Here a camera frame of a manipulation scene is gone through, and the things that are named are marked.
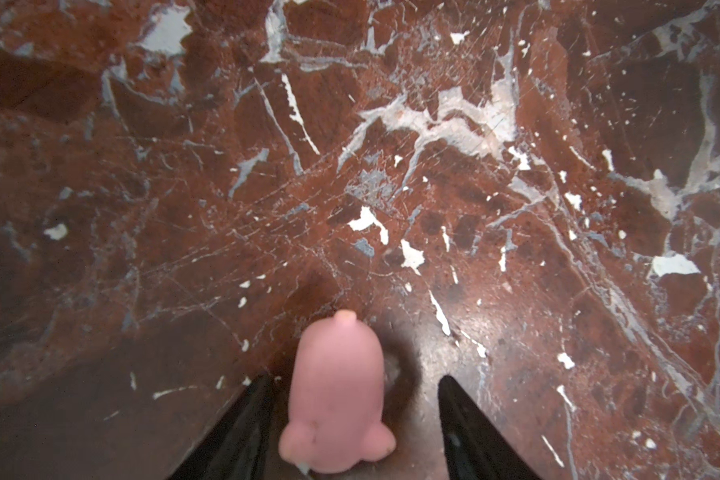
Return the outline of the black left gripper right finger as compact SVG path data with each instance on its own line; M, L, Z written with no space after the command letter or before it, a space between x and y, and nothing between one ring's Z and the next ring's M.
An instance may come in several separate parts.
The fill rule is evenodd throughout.
M454 377L439 380L437 398L450 480L540 480Z

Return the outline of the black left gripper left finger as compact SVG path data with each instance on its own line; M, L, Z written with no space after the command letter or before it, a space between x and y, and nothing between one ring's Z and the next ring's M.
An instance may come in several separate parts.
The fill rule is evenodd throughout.
M169 479L261 479L274 401L271 376L257 376Z

